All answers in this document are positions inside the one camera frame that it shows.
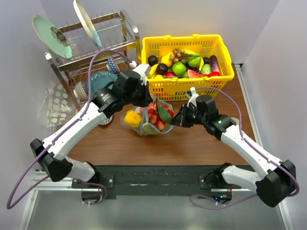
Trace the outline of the clear zip bag blue seal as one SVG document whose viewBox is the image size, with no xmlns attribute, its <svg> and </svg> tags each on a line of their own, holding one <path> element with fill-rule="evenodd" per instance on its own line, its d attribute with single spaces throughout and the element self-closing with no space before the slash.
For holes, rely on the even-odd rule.
<svg viewBox="0 0 307 230">
<path fill-rule="evenodd" d="M 133 107 L 120 118 L 121 124 L 139 135 L 158 135 L 166 134 L 173 128 L 169 122 L 166 122 L 160 115 L 159 110 L 164 108 L 171 118 L 174 117 L 173 106 L 165 101 L 151 95 L 152 102 L 148 107 Z"/>
</svg>

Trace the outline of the yellow bell pepper toy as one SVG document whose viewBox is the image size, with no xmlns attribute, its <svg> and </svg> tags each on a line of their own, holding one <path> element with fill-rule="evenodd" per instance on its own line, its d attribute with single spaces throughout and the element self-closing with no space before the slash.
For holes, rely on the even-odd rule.
<svg viewBox="0 0 307 230">
<path fill-rule="evenodd" d="M 124 117 L 124 122 L 130 127 L 139 127 L 142 122 L 142 116 L 133 110 L 129 110 Z"/>
</svg>

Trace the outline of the green grape bunch toy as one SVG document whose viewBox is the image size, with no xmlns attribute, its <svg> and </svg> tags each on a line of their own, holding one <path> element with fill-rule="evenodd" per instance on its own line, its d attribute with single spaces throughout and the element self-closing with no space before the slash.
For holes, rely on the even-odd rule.
<svg viewBox="0 0 307 230">
<path fill-rule="evenodd" d="M 145 135 L 156 135 L 157 134 L 157 131 L 151 126 L 144 126 L 143 130 L 144 130 Z"/>
</svg>

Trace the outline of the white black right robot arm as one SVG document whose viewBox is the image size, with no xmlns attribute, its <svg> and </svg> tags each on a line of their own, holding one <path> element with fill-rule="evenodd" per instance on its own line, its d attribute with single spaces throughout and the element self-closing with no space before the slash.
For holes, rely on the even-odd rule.
<svg viewBox="0 0 307 230">
<path fill-rule="evenodd" d="M 202 125 L 210 135 L 235 150 L 253 168 L 253 171 L 248 171 L 224 163 L 202 178 L 206 184 L 219 188 L 238 185 L 252 191 L 270 207 L 296 195 L 299 186 L 295 165 L 291 161 L 274 157 L 254 142 L 242 131 L 241 124 L 219 113 L 211 96 L 192 91 L 188 91 L 187 95 L 189 101 L 181 106 L 171 124 L 185 128 Z"/>
</svg>

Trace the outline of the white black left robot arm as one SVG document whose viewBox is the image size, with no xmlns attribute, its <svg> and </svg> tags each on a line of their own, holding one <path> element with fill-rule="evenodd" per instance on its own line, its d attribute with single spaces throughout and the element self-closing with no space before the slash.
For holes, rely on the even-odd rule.
<svg viewBox="0 0 307 230">
<path fill-rule="evenodd" d="M 53 182 L 69 177 L 82 180 L 89 188 L 99 184 L 98 172 L 90 163 L 73 160 L 67 155 L 87 133 L 124 106 L 147 107 L 153 101 L 147 82 L 149 69 L 148 65 L 141 64 L 121 72 L 111 89 L 106 86 L 97 90 L 91 101 L 55 134 L 31 142 L 36 161 Z"/>
</svg>

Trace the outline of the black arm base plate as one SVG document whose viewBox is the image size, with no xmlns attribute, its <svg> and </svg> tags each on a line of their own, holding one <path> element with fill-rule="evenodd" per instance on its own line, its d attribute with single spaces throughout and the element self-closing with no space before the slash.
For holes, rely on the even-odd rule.
<svg viewBox="0 0 307 230">
<path fill-rule="evenodd" d="M 238 189 L 237 185 L 217 186 L 206 176 L 216 165 L 98 165 L 100 183 L 107 199 L 119 196 L 211 195 L 214 189 Z"/>
</svg>

